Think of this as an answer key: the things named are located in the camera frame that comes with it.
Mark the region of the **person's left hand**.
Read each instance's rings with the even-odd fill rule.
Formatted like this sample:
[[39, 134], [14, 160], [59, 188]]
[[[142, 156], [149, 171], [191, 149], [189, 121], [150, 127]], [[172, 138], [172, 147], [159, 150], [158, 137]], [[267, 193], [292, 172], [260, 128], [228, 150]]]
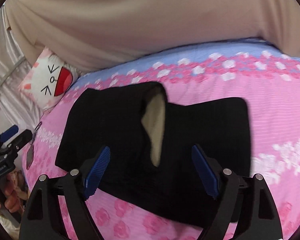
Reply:
[[20, 200], [14, 189], [14, 182], [11, 175], [11, 173], [7, 174], [7, 181], [4, 186], [4, 194], [6, 196], [5, 207], [10, 213], [15, 213], [20, 209]]

